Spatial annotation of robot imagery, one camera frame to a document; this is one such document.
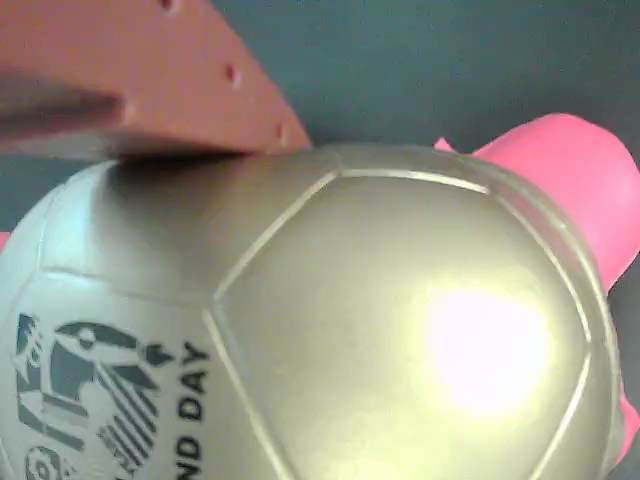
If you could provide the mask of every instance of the ball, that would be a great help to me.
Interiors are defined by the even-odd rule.
[[[599,480],[620,451],[585,242],[476,159],[96,165],[0,282],[6,480]]]

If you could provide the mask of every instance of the hole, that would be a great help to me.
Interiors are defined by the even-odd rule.
[[[276,137],[278,138],[278,141],[280,142],[280,145],[282,147],[287,145],[287,127],[285,127],[282,123],[279,123],[276,126]]]
[[[227,65],[224,74],[233,88],[240,87],[240,85],[242,84],[242,73],[240,73],[240,71],[235,66],[231,64]]]
[[[166,13],[176,13],[180,8],[180,0],[158,0]]]

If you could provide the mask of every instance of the orange plastic lid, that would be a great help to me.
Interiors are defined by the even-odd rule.
[[[5,0],[0,148],[73,158],[310,146],[206,0]]]

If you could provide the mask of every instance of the pink plastic toy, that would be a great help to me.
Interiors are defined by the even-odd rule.
[[[2,251],[2,247],[4,247],[4,244],[7,243],[8,239],[9,239],[8,232],[0,232],[0,252]]]
[[[453,151],[444,139],[435,147]],[[521,125],[472,154],[532,181],[585,234],[607,289],[640,251],[640,172],[612,133],[566,114]],[[640,428],[622,392],[626,438],[620,461]]]

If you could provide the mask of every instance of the gray surface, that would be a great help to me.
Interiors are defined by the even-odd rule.
[[[609,128],[640,158],[640,4],[633,0],[215,3],[318,143],[430,143],[445,135],[468,150],[540,114],[566,111]],[[0,230],[77,168],[0,162]],[[640,404],[637,288],[636,263],[611,302],[627,390]],[[612,476],[638,477],[640,452]]]

